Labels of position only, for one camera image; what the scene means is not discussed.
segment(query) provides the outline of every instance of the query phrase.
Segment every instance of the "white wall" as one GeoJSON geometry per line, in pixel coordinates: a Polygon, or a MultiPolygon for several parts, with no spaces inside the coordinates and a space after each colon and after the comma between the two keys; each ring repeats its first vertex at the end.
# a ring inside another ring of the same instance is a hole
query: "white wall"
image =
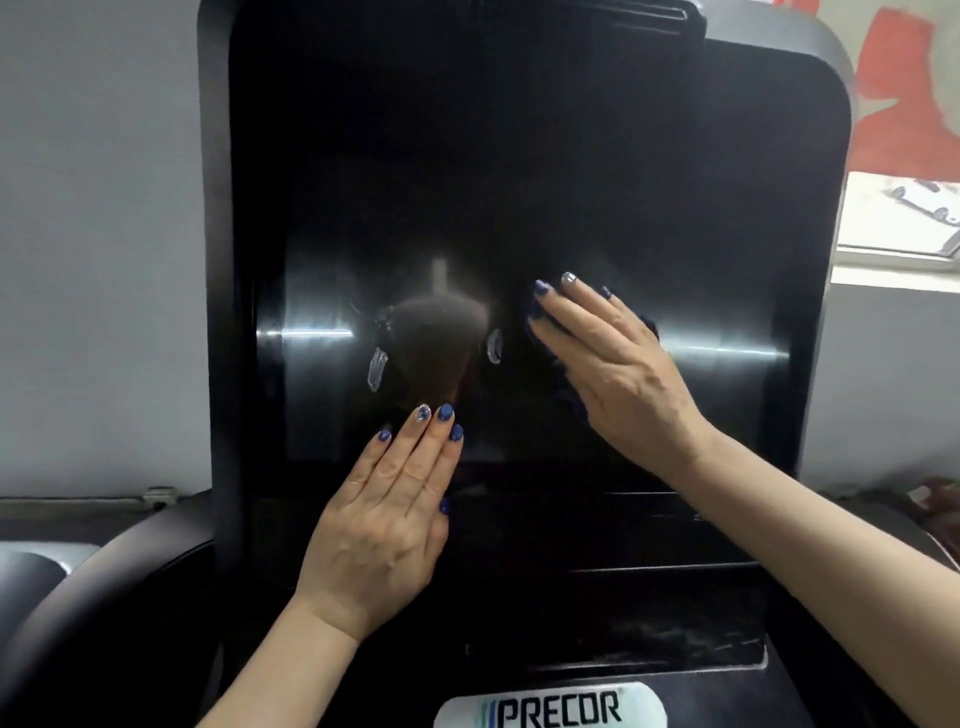
{"type": "Polygon", "coordinates": [[[834,284],[826,311],[801,480],[960,477],[960,294],[834,284]]]}
{"type": "Polygon", "coordinates": [[[0,496],[209,487],[197,7],[0,3],[0,496]]]}
{"type": "MultiPolygon", "coordinates": [[[[0,3],[0,496],[209,485],[198,0],[0,3]]],[[[960,474],[960,295],[834,285],[802,477],[960,474]]]]}

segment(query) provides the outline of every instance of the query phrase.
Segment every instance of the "white label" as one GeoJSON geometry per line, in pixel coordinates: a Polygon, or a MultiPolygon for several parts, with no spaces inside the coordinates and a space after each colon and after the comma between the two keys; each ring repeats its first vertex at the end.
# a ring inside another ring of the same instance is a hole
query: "white label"
{"type": "Polygon", "coordinates": [[[663,703],[643,683],[468,695],[447,700],[434,728],[666,728],[663,703]]]}

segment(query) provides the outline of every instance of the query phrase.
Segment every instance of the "gray wall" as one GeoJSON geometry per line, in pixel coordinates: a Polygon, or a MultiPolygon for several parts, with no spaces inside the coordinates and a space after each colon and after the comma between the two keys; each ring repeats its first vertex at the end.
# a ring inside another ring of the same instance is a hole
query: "gray wall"
{"type": "Polygon", "coordinates": [[[209,486],[197,6],[0,3],[0,496],[209,486]]]}
{"type": "MultiPolygon", "coordinates": [[[[209,485],[197,0],[0,3],[0,496],[209,485]]],[[[960,474],[960,295],[833,286],[803,479],[960,474]]]]}
{"type": "Polygon", "coordinates": [[[814,377],[804,483],[960,477],[960,294],[831,286],[814,377]]]}

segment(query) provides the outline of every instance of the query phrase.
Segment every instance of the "treadmill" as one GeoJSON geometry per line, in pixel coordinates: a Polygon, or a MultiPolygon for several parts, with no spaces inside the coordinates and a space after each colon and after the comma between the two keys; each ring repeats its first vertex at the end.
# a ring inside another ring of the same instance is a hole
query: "treadmill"
{"type": "Polygon", "coordinates": [[[433,583],[323,725],[882,725],[525,329],[535,279],[609,286],[796,474],[853,122],[828,29],[751,0],[204,0],[199,29],[222,688],[362,444],[452,397],[433,583]]]}

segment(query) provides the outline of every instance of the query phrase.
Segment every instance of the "forearm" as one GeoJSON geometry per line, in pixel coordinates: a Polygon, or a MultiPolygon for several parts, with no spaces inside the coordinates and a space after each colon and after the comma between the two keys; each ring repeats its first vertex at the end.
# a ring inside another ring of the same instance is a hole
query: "forearm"
{"type": "Polygon", "coordinates": [[[356,647],[291,602],[200,728],[315,728],[356,647]]]}
{"type": "Polygon", "coordinates": [[[956,725],[960,574],[719,433],[671,485],[799,599],[919,725],[956,725]]]}

